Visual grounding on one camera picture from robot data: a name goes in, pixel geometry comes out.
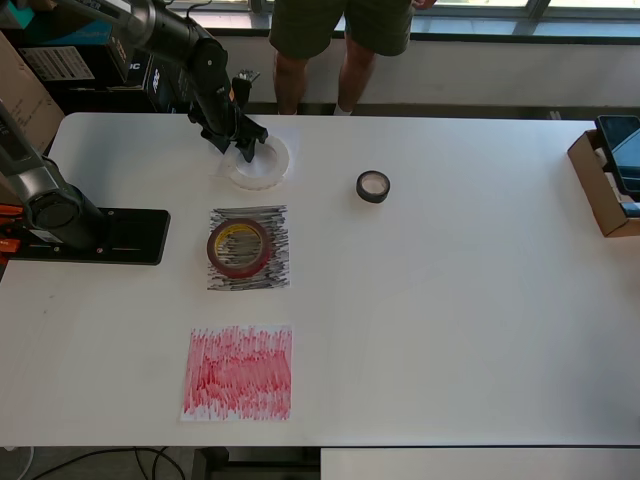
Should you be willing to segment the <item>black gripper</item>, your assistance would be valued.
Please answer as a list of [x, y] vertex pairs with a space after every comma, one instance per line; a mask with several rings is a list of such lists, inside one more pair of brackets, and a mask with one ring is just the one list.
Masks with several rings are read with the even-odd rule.
[[235, 104], [225, 104], [221, 110], [215, 110], [202, 108], [197, 101], [192, 101], [188, 119], [200, 127], [200, 136], [220, 153], [224, 154], [235, 144], [247, 163], [254, 159], [256, 143], [264, 143], [269, 135], [265, 127], [246, 116]]

